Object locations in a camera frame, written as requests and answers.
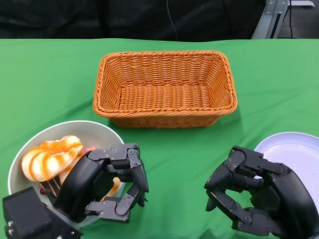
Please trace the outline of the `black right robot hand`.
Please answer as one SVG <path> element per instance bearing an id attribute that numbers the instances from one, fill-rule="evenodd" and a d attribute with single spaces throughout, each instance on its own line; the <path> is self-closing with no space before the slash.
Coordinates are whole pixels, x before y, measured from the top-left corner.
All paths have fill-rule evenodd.
<path id="1" fill-rule="evenodd" d="M 316 239 L 319 213 L 297 174 L 263 154 L 234 146 L 204 185 L 206 210 L 218 208 L 232 229 L 281 239 Z"/>

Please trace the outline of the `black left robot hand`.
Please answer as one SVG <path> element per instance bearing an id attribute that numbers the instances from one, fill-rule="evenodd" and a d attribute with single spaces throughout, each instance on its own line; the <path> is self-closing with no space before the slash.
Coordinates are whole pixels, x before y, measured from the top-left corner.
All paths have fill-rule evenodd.
<path id="1" fill-rule="evenodd" d="M 107 196 L 116 177 L 132 184 L 122 198 Z M 118 144 L 85 153 L 62 183 L 53 206 L 75 223 L 88 216 L 128 223 L 131 209 L 135 205 L 145 205 L 148 191 L 139 146 Z"/>

